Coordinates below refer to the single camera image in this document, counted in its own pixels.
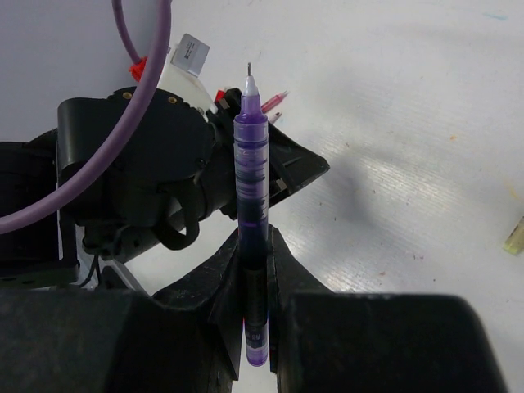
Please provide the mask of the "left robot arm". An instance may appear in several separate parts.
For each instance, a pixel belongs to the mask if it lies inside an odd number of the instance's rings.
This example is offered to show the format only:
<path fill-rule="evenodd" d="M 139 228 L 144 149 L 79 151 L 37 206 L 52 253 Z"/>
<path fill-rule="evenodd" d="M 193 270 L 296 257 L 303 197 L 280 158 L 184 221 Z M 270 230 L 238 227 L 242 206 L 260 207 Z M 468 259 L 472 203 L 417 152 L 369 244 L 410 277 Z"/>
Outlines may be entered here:
<path fill-rule="evenodd" d="M 133 88 L 106 98 L 71 98 L 58 125 L 30 142 L 1 145 L 1 212 L 35 203 L 71 179 L 106 140 Z M 78 254 L 126 263 L 156 245 L 182 250 L 201 221 L 220 211 L 236 220 L 240 253 L 256 266 L 267 250 L 268 210 L 325 174 L 327 161 L 277 127 L 249 152 L 233 138 L 241 93 L 228 90 L 203 111 L 157 90 L 124 150 L 73 201 L 1 237 L 3 287 L 78 281 Z"/>

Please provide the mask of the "yellow highlighter pen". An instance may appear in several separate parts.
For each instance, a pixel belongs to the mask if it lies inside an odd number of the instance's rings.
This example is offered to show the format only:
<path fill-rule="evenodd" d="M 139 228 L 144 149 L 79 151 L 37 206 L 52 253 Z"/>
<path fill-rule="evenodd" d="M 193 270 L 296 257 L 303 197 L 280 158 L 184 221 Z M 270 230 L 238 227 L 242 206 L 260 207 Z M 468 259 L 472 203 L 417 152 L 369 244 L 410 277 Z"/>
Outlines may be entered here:
<path fill-rule="evenodd" d="M 523 252 L 524 243 L 524 217 L 521 217 L 515 228 L 512 230 L 503 249 L 511 255 L 518 255 Z"/>

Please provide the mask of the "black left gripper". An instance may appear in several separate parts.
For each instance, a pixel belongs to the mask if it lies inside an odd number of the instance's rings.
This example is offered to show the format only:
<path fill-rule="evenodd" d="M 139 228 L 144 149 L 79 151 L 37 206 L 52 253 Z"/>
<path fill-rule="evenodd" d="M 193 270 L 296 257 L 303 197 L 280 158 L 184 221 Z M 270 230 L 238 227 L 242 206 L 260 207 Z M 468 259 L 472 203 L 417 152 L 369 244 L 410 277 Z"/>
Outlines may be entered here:
<path fill-rule="evenodd" d="M 217 100 L 218 111 L 208 112 L 215 127 L 216 144 L 201 172 L 197 186 L 201 192 L 199 220 L 221 210 L 231 219 L 237 217 L 233 149 L 233 120 L 240 113 L 241 91 L 229 88 Z M 269 125 L 269 181 L 280 181 L 284 191 L 298 192 L 330 170 L 327 160 L 299 145 L 275 125 Z"/>

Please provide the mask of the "purple pen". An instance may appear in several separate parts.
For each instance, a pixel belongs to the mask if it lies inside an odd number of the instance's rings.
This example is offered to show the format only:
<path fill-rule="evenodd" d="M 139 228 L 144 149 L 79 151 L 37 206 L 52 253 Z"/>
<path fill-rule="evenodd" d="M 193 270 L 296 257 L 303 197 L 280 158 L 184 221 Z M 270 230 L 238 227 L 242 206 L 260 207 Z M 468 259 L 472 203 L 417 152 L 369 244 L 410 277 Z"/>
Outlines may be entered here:
<path fill-rule="evenodd" d="M 237 194 L 237 257 L 244 273 L 246 359 L 254 367 L 269 356 L 267 271 L 269 234 L 269 124 L 247 64 L 240 112 L 233 121 Z"/>

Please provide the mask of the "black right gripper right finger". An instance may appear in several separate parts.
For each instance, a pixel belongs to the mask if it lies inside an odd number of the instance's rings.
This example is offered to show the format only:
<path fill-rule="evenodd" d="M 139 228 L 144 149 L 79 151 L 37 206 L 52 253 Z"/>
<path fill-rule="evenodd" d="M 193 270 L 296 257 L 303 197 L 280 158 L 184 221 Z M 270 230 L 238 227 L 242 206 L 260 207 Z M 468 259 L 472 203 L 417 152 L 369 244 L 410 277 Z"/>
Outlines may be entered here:
<path fill-rule="evenodd" d="M 331 291 L 269 230 L 269 360 L 281 392 L 505 392 L 461 297 Z"/>

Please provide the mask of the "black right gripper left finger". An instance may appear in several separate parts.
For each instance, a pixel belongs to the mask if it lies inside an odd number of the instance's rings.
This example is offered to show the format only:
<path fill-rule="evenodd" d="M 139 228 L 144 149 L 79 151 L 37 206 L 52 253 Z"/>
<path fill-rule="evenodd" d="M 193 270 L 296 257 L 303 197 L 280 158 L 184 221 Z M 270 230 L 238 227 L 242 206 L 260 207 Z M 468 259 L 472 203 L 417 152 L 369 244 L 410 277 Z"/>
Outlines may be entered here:
<path fill-rule="evenodd" d="M 229 392 L 242 316 L 231 235 L 206 262 L 148 296 L 36 290 L 25 263 L 50 261 L 56 235 L 1 238 L 4 392 Z"/>

